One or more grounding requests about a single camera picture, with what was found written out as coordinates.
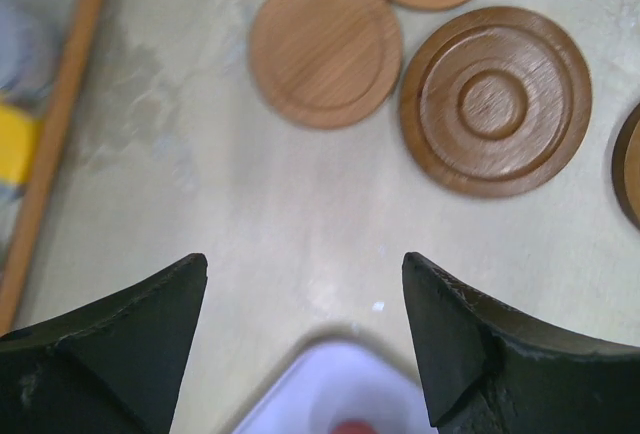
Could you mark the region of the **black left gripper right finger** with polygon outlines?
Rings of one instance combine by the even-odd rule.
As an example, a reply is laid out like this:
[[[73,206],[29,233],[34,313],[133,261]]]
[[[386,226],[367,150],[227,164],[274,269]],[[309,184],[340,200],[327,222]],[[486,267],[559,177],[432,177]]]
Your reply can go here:
[[[405,255],[402,283],[438,432],[638,432],[637,347],[534,318],[419,253]]]

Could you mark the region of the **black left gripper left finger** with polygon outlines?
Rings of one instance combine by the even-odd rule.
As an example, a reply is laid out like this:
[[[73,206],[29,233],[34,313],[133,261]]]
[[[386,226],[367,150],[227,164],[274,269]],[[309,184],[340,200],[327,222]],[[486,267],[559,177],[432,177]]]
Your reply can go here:
[[[207,284],[190,254],[1,338],[4,433],[167,433]]]

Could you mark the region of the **brown ringed wooden saucer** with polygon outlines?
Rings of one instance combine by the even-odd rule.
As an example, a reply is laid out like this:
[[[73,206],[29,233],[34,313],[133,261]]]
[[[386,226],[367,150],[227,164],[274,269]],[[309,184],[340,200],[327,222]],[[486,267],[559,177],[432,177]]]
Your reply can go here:
[[[592,82],[572,37],[531,10],[494,6],[434,31],[411,59],[399,116],[416,164],[481,198],[532,191],[580,148]]]

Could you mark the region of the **lavender plastic tray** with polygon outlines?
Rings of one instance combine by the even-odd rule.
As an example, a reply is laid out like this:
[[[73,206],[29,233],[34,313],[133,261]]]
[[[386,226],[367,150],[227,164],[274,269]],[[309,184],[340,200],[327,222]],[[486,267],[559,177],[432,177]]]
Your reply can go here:
[[[234,433],[435,433],[417,383],[372,350],[329,340],[304,350]]]

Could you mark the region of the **yellow grey tape measure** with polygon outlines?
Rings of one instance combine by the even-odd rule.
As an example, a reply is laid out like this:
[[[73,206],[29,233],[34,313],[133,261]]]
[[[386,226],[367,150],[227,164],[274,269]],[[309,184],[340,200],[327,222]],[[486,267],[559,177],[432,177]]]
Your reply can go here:
[[[1,184],[11,189],[30,176],[41,132],[41,121],[10,104],[1,104]]]

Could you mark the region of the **wooden three-tier shelf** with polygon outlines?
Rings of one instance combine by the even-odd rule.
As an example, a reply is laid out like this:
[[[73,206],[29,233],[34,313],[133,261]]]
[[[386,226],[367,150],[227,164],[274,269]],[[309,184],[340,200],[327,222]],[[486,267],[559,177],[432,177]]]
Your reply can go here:
[[[1,333],[11,330],[65,146],[104,0],[76,0],[53,92],[45,111],[31,178],[17,216],[1,279]]]

